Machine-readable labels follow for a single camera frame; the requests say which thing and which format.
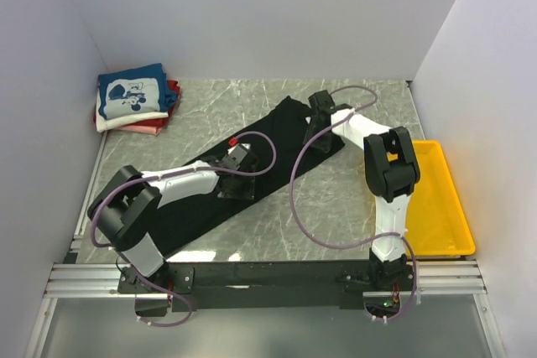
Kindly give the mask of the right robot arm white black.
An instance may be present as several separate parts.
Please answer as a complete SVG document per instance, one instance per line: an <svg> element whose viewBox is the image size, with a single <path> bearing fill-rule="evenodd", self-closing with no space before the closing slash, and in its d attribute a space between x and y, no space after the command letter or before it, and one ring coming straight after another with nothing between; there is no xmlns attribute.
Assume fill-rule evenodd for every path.
<svg viewBox="0 0 537 358"><path fill-rule="evenodd" d="M309 148L328 153L336 136L363 151L366 184L375 198L375 235L366 281L386 290L413 274L406 259L405 233L420 168L409 131L376 123L347 104L337 105L327 90L309 96L308 102L312 116L292 173Z"/></svg>

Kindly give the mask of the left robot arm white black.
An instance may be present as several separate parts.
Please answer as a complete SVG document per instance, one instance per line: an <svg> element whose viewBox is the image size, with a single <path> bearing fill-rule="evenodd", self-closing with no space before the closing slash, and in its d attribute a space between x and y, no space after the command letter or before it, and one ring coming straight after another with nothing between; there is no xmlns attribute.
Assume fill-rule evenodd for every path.
<svg viewBox="0 0 537 358"><path fill-rule="evenodd" d="M258 157L249 144L239 143L222 156L198 159L179 169L140 172L125 166L96 197L88 211L116 253L128 262L128 281L138 277L148 292L173 287L162 251L149 234L158 209L194 195L252 200Z"/></svg>

